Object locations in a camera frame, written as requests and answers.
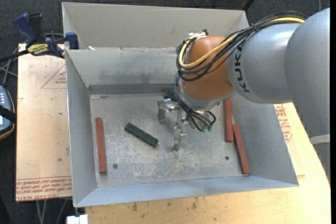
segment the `wooden plank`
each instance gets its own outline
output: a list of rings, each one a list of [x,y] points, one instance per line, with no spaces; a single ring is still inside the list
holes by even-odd
[[[247,159],[247,155],[246,155],[246,151],[245,151],[243,138],[242,138],[242,135],[240,133],[240,128],[239,128],[239,125],[237,123],[233,124],[233,132],[234,132],[234,136],[235,136],[235,143],[236,143],[236,147],[237,147],[237,153],[238,153],[238,158],[239,158],[240,168],[241,168],[242,174],[243,175],[248,175],[251,172],[250,171],[250,166],[248,164],[248,159]]]
[[[106,173],[107,164],[106,164],[104,126],[103,126],[103,120],[101,118],[96,118],[96,136],[97,136],[99,172]]]
[[[232,105],[231,98],[224,101],[224,113],[225,113],[225,142],[232,143],[234,141],[233,136],[233,123],[232,123]]]

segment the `red stick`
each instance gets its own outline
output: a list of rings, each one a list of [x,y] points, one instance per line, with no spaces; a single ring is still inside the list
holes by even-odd
[[[107,164],[106,164],[106,152],[105,152],[104,126],[103,126],[103,120],[101,118],[96,118],[96,134],[97,134],[99,172],[106,173]]]
[[[237,147],[237,152],[238,152],[238,158],[240,162],[240,169],[242,171],[242,174],[247,175],[250,174],[250,166],[248,164],[248,159],[243,143],[243,138],[240,133],[239,125],[238,124],[233,124],[233,132],[235,135],[235,142],[236,142],[236,147]]]

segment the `gray metal panel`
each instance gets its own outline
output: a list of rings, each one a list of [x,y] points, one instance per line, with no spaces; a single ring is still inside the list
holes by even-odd
[[[71,151],[73,203],[97,187],[93,160],[92,125],[87,90],[71,59],[66,55],[68,116]]]
[[[99,49],[68,51],[92,94],[160,92],[172,86],[176,51]]]
[[[293,186],[295,185],[255,176],[240,176],[105,187],[95,189],[87,197],[75,204],[75,206],[87,207],[99,204],[120,204],[124,202],[206,196]]]
[[[246,17],[240,10],[82,3],[63,3],[63,11],[73,23],[70,29],[64,25],[64,32],[75,28],[81,49],[176,48],[190,32],[207,29],[211,35],[226,36]]]
[[[91,95],[92,125],[95,118],[102,118],[104,123],[108,167],[106,174],[99,173],[94,131],[98,187],[241,176],[236,147],[224,141],[223,106],[212,109],[218,121],[211,132],[185,125],[186,147],[173,151],[177,111],[166,113],[164,122],[158,120],[157,102],[163,95]],[[152,148],[126,132],[128,122],[158,139],[158,146]]]
[[[236,94],[232,114],[240,127],[251,175],[297,184],[274,105],[253,103]]]

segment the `robotic arm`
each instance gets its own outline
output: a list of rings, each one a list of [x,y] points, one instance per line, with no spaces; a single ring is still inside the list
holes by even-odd
[[[297,13],[268,16],[226,38],[191,33],[177,49],[174,81],[184,121],[210,130],[210,109],[235,93],[257,103],[293,102],[329,165],[329,36],[330,9],[308,19]]]

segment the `scratched metal surface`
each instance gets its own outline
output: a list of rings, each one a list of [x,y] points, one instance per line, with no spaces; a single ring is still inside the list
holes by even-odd
[[[213,130],[201,133],[185,125],[186,147],[175,152],[171,147],[177,112],[166,113],[160,123],[157,101],[162,98],[159,93],[90,96],[98,187],[241,176],[235,145],[224,141],[222,104],[213,109],[217,117]],[[95,118],[104,123],[106,174],[99,173]],[[127,133],[128,122],[156,137],[159,145],[152,148]]]

